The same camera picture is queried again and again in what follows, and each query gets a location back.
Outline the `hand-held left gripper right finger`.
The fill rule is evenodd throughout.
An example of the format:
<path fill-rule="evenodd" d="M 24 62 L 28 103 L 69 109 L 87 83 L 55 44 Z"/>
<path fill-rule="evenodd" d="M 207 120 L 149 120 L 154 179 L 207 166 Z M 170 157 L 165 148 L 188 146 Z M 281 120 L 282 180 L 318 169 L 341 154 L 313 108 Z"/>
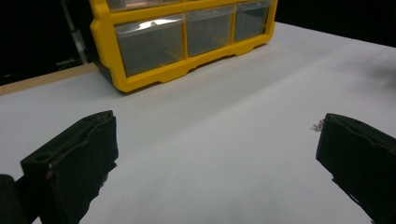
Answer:
<path fill-rule="evenodd" d="M 316 159 L 374 224 L 396 224 L 396 138 L 346 116 L 327 114 Z"/>

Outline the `grey metal stand pole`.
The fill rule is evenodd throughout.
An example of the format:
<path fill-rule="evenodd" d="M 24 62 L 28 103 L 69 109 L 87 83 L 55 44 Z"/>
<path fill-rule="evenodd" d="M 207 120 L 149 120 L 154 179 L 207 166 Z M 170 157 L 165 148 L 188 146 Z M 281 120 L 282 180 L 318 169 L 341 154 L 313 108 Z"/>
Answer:
<path fill-rule="evenodd" d="M 66 0 L 59 0 L 59 1 L 60 1 L 62 10 L 63 10 L 64 17 L 66 19 L 70 34 L 73 38 L 76 49 L 78 51 L 78 57 L 80 58 L 82 64 L 87 64 L 88 58 L 85 54 L 85 43 L 82 39 L 81 33 L 80 33 L 79 29 L 77 29 L 75 24 L 73 23 L 72 17 L 70 15 L 70 12 L 69 12 L 67 4 L 66 4 Z"/>

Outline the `set of clear cabinet drawers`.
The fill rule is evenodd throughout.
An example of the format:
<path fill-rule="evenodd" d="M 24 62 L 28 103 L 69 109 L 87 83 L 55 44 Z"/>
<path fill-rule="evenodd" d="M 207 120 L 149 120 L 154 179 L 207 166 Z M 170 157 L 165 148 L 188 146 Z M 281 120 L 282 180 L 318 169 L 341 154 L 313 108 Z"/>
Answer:
<path fill-rule="evenodd" d="M 261 35 L 272 0 L 251 0 L 119 24 L 128 77 Z"/>

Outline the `white table sheet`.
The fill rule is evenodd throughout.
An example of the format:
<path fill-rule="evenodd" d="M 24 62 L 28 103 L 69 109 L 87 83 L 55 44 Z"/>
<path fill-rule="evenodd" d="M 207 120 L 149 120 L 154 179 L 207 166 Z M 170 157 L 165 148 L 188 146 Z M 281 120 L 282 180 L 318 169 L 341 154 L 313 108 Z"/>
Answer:
<path fill-rule="evenodd" d="M 119 158 L 81 224 L 370 224 L 316 160 L 329 113 L 396 137 L 396 48 L 280 23 L 271 42 L 122 94 L 97 71 L 0 96 L 0 174 L 112 110 Z"/>

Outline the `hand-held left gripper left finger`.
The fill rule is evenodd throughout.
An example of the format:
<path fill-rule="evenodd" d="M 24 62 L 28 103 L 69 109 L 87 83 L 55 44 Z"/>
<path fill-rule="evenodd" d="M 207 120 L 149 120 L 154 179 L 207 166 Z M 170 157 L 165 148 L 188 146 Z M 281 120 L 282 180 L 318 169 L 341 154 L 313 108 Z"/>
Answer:
<path fill-rule="evenodd" d="M 80 119 L 21 161 L 27 219 L 78 224 L 119 156 L 117 122 L 103 111 Z"/>

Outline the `yellow plastic drawer cabinet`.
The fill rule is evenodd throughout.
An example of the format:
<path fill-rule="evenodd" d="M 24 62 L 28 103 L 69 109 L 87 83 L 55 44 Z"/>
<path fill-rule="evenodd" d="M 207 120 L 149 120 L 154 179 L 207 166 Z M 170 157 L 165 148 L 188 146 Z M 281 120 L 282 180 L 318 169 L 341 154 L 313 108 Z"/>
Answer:
<path fill-rule="evenodd" d="M 90 0 L 93 20 L 91 32 L 98 53 L 101 70 L 109 76 L 114 87 L 122 92 L 131 92 L 156 83 L 165 83 L 183 77 L 191 70 L 229 56 L 238 56 L 266 44 L 275 29 L 278 0 L 267 12 L 264 32 L 223 48 L 215 49 L 128 77 L 125 74 L 115 27 L 134 21 L 161 18 L 186 11 L 225 6 L 251 0 Z"/>

